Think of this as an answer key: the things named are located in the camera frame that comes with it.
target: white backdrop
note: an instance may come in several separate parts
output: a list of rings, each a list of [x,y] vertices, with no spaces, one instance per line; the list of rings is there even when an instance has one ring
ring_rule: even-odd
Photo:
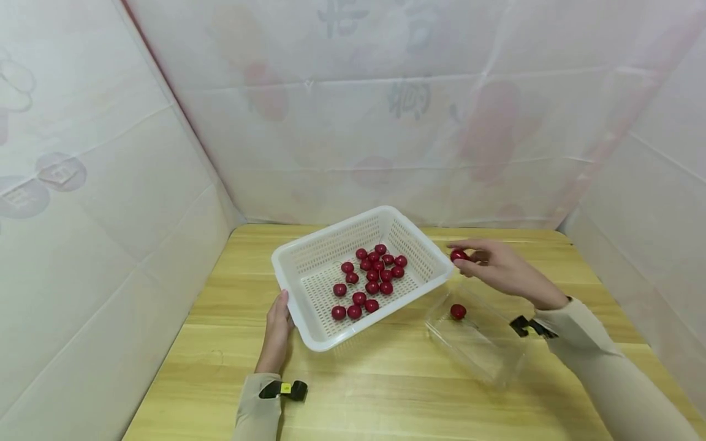
[[[704,416],[705,78],[702,33],[565,225]]]
[[[236,223],[122,4],[0,2],[0,440],[118,437]]]
[[[127,0],[250,222],[554,228],[694,0]]]

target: wooden table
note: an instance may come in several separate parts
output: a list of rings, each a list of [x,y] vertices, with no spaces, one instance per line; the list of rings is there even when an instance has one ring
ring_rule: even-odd
[[[265,314],[279,291],[270,255],[318,228],[246,225],[234,231],[124,439],[230,439],[241,385],[254,369]],[[423,230],[441,247],[468,236],[511,243],[567,294],[584,301],[705,437],[706,424],[565,236],[534,230]],[[473,289],[489,289],[477,280],[471,283]],[[424,326],[426,310],[443,290],[392,314],[338,351],[311,352],[295,332],[284,378],[307,382],[309,395],[304,404],[285,400],[280,439],[610,439],[581,384],[540,339],[531,341],[527,365],[504,393],[474,380],[445,356]],[[518,314],[531,314],[524,303],[514,306]]]

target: transparent box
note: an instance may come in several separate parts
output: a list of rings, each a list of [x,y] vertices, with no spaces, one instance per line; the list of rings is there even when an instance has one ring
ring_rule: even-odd
[[[527,354],[527,340],[510,327],[521,312],[510,317],[506,308],[494,308],[494,296],[506,297],[497,291],[487,296],[474,293],[468,282],[448,285],[448,293],[426,315],[429,335],[475,377],[505,389],[519,374]],[[461,320],[451,317],[450,309],[455,303],[466,308]]]

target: forearm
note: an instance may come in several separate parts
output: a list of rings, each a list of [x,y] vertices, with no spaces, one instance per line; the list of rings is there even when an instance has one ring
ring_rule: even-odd
[[[549,349],[576,374],[615,440],[700,440],[583,303],[537,311],[534,319],[558,335],[547,340]]]
[[[243,385],[232,441],[275,441],[282,414],[280,397],[261,399],[260,391],[272,381],[281,380],[272,373],[248,376]]]

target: sleeve cuff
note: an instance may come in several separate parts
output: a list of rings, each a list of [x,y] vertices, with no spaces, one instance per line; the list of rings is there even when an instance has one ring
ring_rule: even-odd
[[[243,385],[243,392],[241,393],[240,400],[245,399],[260,399],[260,391],[273,381],[280,381],[282,377],[274,373],[257,373],[250,374],[245,379],[245,384]]]
[[[562,309],[537,310],[534,320],[571,346],[619,352],[603,324],[576,298]]]

